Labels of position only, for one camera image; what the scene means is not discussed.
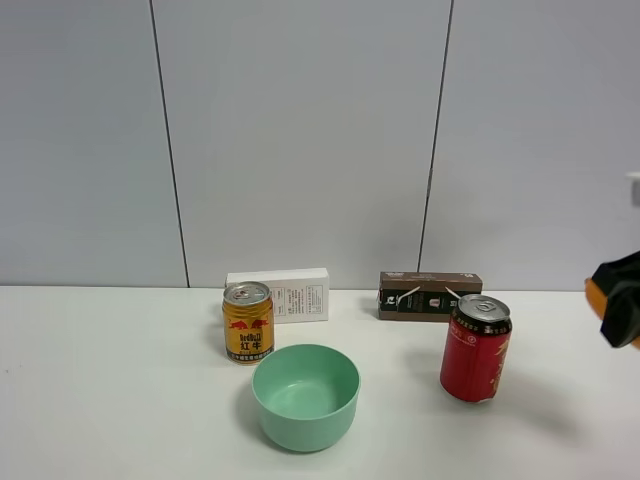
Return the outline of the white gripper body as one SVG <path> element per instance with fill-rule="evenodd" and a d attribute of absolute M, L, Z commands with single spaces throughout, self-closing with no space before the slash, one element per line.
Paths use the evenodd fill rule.
<path fill-rule="evenodd" d="M 630 181 L 630 197 L 631 203 L 634 207 L 640 206 L 640 173 L 631 172 L 626 175 L 626 178 Z"/>

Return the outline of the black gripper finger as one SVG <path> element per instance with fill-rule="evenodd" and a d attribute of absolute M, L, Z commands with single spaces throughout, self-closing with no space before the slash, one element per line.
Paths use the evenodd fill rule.
<path fill-rule="evenodd" d="M 601 264 L 592 276 L 606 307 L 600 331 L 613 348 L 639 337 L 639 252 Z"/>

